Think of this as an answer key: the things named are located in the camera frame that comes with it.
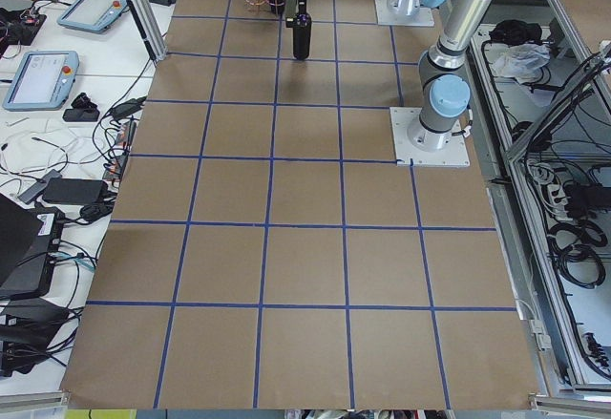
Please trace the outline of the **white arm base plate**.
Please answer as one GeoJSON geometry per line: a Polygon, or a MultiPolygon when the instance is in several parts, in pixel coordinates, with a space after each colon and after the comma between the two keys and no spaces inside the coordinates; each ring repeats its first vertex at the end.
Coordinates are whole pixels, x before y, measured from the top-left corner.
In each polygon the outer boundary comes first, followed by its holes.
{"type": "Polygon", "coordinates": [[[432,10],[422,7],[419,0],[374,0],[374,5],[380,26],[434,26],[432,10]]]}
{"type": "Polygon", "coordinates": [[[395,163],[397,166],[466,168],[470,159],[460,121],[445,133],[433,133],[420,122],[419,107],[390,108],[395,163]]]}

